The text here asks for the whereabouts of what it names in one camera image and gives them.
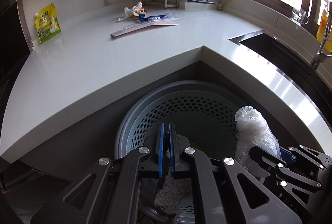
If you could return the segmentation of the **white tissue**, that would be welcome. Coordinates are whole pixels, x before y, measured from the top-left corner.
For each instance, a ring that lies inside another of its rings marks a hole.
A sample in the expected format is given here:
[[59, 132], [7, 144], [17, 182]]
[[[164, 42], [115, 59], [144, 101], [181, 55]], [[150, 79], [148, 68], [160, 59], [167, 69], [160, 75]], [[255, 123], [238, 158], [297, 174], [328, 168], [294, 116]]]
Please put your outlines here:
[[130, 16], [132, 16], [136, 11], [140, 11], [140, 9], [142, 9], [142, 2], [138, 2], [136, 5], [134, 5], [132, 8], [128, 8], [128, 7], [125, 7], [123, 10], [124, 10], [124, 16], [123, 17], [120, 17], [118, 19], [118, 22], [121, 22], [121, 21], [124, 21], [126, 19], [128, 19]]

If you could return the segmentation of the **clear plastic bag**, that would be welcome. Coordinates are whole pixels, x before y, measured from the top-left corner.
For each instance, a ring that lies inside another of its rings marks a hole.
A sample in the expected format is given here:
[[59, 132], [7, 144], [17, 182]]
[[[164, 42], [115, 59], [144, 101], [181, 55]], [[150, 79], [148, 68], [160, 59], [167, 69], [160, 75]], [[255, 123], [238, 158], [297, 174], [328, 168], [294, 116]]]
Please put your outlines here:
[[242, 107], [235, 113], [235, 121], [238, 132], [235, 160], [246, 170], [251, 163], [249, 151], [254, 146], [259, 146], [274, 157], [281, 158], [278, 139], [258, 110], [252, 106]]

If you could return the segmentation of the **metal sink faucet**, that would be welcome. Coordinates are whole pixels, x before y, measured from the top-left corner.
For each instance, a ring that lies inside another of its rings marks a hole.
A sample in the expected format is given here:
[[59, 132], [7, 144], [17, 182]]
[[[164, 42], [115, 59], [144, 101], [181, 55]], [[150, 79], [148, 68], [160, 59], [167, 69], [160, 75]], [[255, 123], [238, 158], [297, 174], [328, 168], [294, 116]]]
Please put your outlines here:
[[324, 49], [327, 45], [327, 41], [329, 40], [330, 32], [331, 32], [331, 13], [329, 13], [328, 16], [326, 28], [323, 34], [323, 39], [318, 49], [318, 52], [314, 55], [310, 63], [310, 67], [311, 69], [313, 69], [313, 71], [316, 71], [321, 63], [325, 62], [329, 57], [331, 57], [331, 54], [325, 54], [324, 52]]

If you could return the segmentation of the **yellow green refill pouch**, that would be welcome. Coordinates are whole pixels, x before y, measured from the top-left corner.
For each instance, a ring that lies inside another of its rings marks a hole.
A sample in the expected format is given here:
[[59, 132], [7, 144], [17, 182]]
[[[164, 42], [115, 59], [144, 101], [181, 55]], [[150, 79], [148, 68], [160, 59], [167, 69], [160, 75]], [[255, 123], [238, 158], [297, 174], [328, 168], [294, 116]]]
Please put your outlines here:
[[61, 33], [56, 7], [53, 3], [35, 14], [35, 27], [40, 44]]

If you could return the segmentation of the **red white snack wrapper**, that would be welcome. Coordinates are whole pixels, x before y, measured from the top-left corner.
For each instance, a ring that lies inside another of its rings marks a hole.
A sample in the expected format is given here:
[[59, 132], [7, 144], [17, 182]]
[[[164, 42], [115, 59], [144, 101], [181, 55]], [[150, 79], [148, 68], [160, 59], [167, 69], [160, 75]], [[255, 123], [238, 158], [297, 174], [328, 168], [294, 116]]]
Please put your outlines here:
[[135, 10], [134, 12], [133, 12], [133, 17], [135, 18], [135, 19], [139, 19], [139, 17], [140, 17], [140, 15], [141, 14], [146, 14], [147, 13], [147, 11], [142, 7], [142, 8], [140, 8], [139, 10]]

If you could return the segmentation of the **blue perforated trash bin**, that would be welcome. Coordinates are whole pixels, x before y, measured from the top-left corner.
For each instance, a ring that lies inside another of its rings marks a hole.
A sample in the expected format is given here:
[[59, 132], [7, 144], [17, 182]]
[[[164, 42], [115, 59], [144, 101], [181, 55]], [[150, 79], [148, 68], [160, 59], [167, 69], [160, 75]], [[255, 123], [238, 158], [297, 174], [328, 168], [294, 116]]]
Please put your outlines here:
[[[179, 139], [178, 178], [190, 179], [195, 223], [266, 223], [263, 206], [251, 208], [258, 194], [267, 190], [233, 158], [215, 160], [190, 145], [188, 137]], [[160, 179], [155, 160], [156, 136], [145, 137], [141, 147], [120, 159], [121, 170], [110, 206], [108, 223], [135, 223], [140, 203], [141, 180]], [[169, 123], [165, 123], [163, 176], [170, 166]]]

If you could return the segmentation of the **pink white package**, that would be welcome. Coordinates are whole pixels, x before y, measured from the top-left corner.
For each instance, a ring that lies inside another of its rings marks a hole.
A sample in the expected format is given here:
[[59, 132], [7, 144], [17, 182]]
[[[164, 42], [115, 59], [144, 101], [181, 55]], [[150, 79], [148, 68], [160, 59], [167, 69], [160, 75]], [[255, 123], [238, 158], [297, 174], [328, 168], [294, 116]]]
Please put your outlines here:
[[125, 26], [121, 30], [111, 33], [110, 36], [112, 38], [117, 38], [119, 36], [126, 35], [134, 31], [142, 30], [149, 27], [166, 27], [166, 26], [175, 26], [175, 25], [177, 25], [177, 23], [175, 23], [173, 20], [170, 19], [154, 19]]

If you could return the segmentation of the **dark grey rag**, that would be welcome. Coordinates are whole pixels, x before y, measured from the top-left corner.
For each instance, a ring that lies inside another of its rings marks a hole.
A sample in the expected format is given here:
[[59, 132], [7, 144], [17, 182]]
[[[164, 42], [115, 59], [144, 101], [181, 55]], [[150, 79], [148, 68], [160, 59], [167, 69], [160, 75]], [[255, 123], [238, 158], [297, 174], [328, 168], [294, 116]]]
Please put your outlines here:
[[161, 213], [175, 219], [181, 213], [181, 201], [191, 193], [191, 180], [174, 178], [169, 168], [168, 173], [157, 181], [153, 204]]

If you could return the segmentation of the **black kitchen sink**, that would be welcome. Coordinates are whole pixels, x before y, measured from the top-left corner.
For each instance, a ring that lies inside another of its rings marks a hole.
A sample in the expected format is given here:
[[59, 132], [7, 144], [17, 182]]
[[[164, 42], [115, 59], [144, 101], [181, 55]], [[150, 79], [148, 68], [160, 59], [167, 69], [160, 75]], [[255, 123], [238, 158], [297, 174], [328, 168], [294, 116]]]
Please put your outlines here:
[[246, 46], [275, 65], [281, 74], [310, 98], [327, 122], [331, 123], [331, 89], [317, 72], [275, 36], [259, 30], [230, 38], [229, 41]]

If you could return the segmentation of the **clear glass mug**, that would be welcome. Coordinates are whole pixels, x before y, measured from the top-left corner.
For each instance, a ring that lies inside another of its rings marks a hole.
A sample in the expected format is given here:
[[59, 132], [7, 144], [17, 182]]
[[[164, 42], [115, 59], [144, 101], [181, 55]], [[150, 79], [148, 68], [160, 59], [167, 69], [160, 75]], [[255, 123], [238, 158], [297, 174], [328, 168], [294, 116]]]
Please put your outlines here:
[[291, 19], [298, 26], [306, 25], [309, 22], [309, 18], [307, 16], [306, 11], [304, 11], [301, 8], [300, 9], [296, 9], [296, 8], [292, 9]]

